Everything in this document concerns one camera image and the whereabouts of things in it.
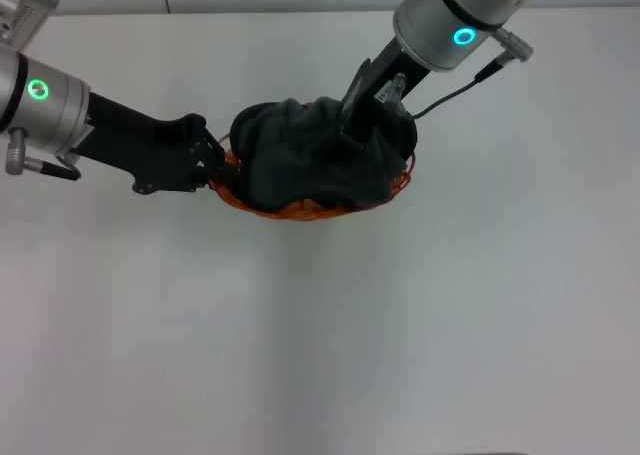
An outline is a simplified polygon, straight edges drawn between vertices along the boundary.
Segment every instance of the blue led ring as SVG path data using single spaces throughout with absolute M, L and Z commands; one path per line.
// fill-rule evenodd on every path
M 453 35 L 456 45 L 469 45 L 476 39 L 476 31 L 472 28 L 461 28 Z

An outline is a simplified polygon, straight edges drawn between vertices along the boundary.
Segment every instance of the dark green cloth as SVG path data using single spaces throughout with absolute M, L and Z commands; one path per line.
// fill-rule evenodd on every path
M 310 108 L 286 100 L 242 112 L 230 137 L 243 161 L 236 196 L 267 212 L 303 199 L 350 210 L 389 201 L 415 148 L 415 124 L 389 115 L 361 147 L 342 133 L 341 112 L 330 98 Z

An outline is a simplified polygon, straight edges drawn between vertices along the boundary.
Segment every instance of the black cable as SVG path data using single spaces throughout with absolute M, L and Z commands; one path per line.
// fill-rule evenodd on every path
M 429 106 L 428 108 L 424 109 L 423 111 L 421 111 L 420 113 L 418 113 L 417 115 L 411 115 L 410 113 L 407 113 L 406 117 L 411 120 L 411 121 L 415 121 L 418 120 L 419 118 L 424 117 L 426 114 L 428 114 L 431 110 L 433 110 L 434 108 L 439 107 L 440 105 L 442 105 L 445 102 L 448 102 L 449 100 L 451 100 L 452 98 L 457 97 L 458 95 L 462 95 L 464 92 L 466 92 L 467 90 L 472 89 L 473 87 L 475 87 L 478 84 L 478 82 L 476 82 L 475 80 L 473 82 L 471 82 L 469 85 L 462 87 L 460 90 L 457 90 L 455 92 L 453 92 L 450 95 L 447 95 L 444 98 L 441 98 L 440 100 L 438 100 L 436 103 L 434 103 L 433 105 Z
M 500 57 L 495 58 L 486 67 L 484 67 L 482 70 L 480 70 L 476 74 L 476 76 L 474 77 L 473 82 L 471 82 L 469 85 L 466 85 L 466 86 L 462 87 L 460 90 L 457 90 L 457 91 L 453 92 L 452 94 L 447 95 L 446 97 L 438 100 L 436 103 L 434 103 L 433 105 L 427 107 L 426 109 L 424 109 L 423 111 L 421 111 L 417 115 L 411 115 L 410 113 L 406 113 L 403 116 L 405 118 L 411 120 L 411 121 L 416 121 L 419 118 L 424 117 L 426 114 L 431 112 L 434 108 L 438 108 L 443 103 L 448 102 L 449 100 L 451 100 L 452 98 L 457 97 L 458 95 L 462 95 L 467 90 L 472 89 L 473 87 L 475 87 L 479 83 L 484 82 L 487 78 L 495 75 L 496 73 L 498 73 L 500 70 L 502 70 L 505 67 L 506 63 L 508 63 L 509 61 L 513 60 L 513 58 L 507 58 L 505 60 L 501 60 L 501 58 L 503 58 L 503 55 L 501 55 Z
M 69 170 L 71 173 L 73 173 L 73 175 L 76 177 L 74 180 L 79 180 L 82 177 L 82 174 L 80 173 L 80 170 L 78 170 L 74 164 L 67 162 L 64 158 L 62 158 L 59 155 L 56 155 L 56 158 L 58 159 L 58 161 L 61 164 L 63 164 L 65 167 L 67 167 L 67 170 Z

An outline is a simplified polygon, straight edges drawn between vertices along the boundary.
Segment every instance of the cable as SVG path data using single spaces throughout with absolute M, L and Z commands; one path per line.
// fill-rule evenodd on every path
M 419 118 L 424 117 L 426 114 L 431 112 L 434 108 L 439 107 L 443 103 L 448 102 L 449 100 L 451 100 L 452 98 L 457 97 L 458 95 L 462 95 L 467 90 L 472 89 L 473 87 L 475 87 L 479 83 L 484 82 L 487 78 L 495 75 L 500 70 L 502 70 L 507 64 L 509 64 L 512 60 L 513 60 L 513 56 L 511 56 L 511 54 L 509 54 L 509 52 L 504 52 L 499 57 L 496 57 L 495 59 L 493 59 L 482 70 L 480 70 L 476 74 L 476 76 L 474 77 L 473 82 L 471 82 L 469 85 L 467 85 L 465 87 L 462 87 L 460 90 L 458 90 L 456 92 L 453 92 L 451 95 L 447 95 L 446 97 L 438 100 L 436 103 L 434 103 L 430 107 L 426 108 L 422 112 L 418 113 L 417 115 L 411 115 L 410 113 L 407 112 L 404 115 L 404 117 L 409 119 L 409 120 L 411 120 L 411 121 L 416 121 Z
M 469 85 L 462 87 L 460 90 L 453 92 L 450 95 L 447 95 L 444 98 L 441 98 L 440 100 L 438 100 L 436 103 L 434 103 L 433 105 L 429 106 L 428 108 L 424 109 L 423 111 L 421 111 L 420 113 L 418 113 L 417 115 L 411 115 L 410 113 L 407 113 L 406 117 L 411 120 L 411 121 L 415 121 L 418 120 L 419 118 L 424 117 L 427 113 L 429 113 L 431 110 L 433 110 L 434 108 L 439 107 L 440 105 L 442 105 L 445 102 L 448 102 L 449 100 L 451 100 L 452 98 L 457 97 L 458 95 L 462 95 L 464 92 L 466 92 L 467 90 L 472 89 L 473 87 L 475 87 L 478 84 L 478 82 L 476 82 L 475 80 L 473 82 L 471 82 Z

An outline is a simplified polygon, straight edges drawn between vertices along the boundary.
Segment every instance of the metal cylinder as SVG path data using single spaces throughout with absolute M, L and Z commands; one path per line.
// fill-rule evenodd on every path
M 22 76 L 11 81 L 3 76 L 13 70 L 11 57 L 3 54 L 6 51 L 10 52 L 0 46 L 0 107 L 4 107 L 0 119 L 6 119 L 5 131 L 23 129 L 29 134 L 28 146 L 49 153 L 68 150 L 84 129 L 89 86 L 23 55 L 18 70 Z
M 527 0 L 404 0 L 394 15 L 396 38 L 430 70 L 456 68 Z
M 26 152 L 24 141 L 26 138 L 27 134 L 24 130 L 16 128 L 11 131 L 5 163 L 5 171 L 9 175 L 22 175 Z

